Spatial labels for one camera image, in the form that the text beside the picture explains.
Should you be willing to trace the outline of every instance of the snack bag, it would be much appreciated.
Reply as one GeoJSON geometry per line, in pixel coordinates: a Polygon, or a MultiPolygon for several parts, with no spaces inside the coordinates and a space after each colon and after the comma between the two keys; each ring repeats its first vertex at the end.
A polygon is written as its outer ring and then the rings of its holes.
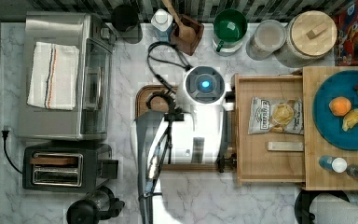
{"type": "Polygon", "coordinates": [[[302,101],[284,99],[252,99],[248,134],[304,134],[302,101]]]}

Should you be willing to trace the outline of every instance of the mug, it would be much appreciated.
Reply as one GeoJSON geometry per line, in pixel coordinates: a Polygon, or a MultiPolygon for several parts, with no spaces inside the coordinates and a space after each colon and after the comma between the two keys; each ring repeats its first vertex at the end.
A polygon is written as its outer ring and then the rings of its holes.
{"type": "Polygon", "coordinates": [[[213,49],[234,49],[242,45],[248,23],[245,16],[235,9],[221,11],[213,22],[213,42],[217,45],[213,49]]]}

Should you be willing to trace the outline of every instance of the white container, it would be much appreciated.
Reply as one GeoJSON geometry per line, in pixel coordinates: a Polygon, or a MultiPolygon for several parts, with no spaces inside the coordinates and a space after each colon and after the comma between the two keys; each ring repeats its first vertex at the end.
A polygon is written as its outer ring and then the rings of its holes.
{"type": "Polygon", "coordinates": [[[173,17],[163,9],[159,9],[152,18],[152,25],[159,41],[170,42],[173,28],[173,17]]]}
{"type": "Polygon", "coordinates": [[[347,169],[347,162],[340,157],[322,156],[319,165],[328,171],[342,173],[347,169]]]}
{"type": "Polygon", "coordinates": [[[286,25],[286,42],[274,52],[287,67],[302,67],[322,58],[336,43],[334,21],[320,11],[308,11],[286,25]]]}
{"type": "Polygon", "coordinates": [[[266,59],[279,49],[286,40],[286,30],[275,20],[266,20],[257,26],[255,33],[246,44],[246,52],[253,60],[266,59]]]}

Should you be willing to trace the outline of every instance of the white appliance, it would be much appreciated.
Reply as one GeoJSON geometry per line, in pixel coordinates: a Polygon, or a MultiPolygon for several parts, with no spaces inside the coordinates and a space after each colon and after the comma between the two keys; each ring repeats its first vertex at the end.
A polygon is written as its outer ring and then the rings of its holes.
{"type": "MultiPolygon", "coordinates": [[[[219,153],[227,150],[223,133],[225,110],[233,103],[226,103],[226,94],[231,91],[222,76],[212,67],[199,66],[190,69],[176,93],[176,106],[183,110],[183,120],[172,123],[172,150],[167,152],[164,163],[213,164],[219,153]]],[[[164,113],[149,110],[141,115],[131,127],[131,148],[138,167],[138,193],[144,223],[180,223],[165,209],[160,180],[151,190],[157,163],[162,158],[165,140],[163,137],[169,122],[164,113]]]]}

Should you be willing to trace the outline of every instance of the blue light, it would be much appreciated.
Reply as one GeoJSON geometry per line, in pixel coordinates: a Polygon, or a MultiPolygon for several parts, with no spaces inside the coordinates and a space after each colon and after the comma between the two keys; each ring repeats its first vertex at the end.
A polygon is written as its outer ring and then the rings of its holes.
{"type": "Polygon", "coordinates": [[[203,88],[207,88],[209,85],[211,85],[211,83],[209,81],[203,81],[201,85],[203,88]]]}

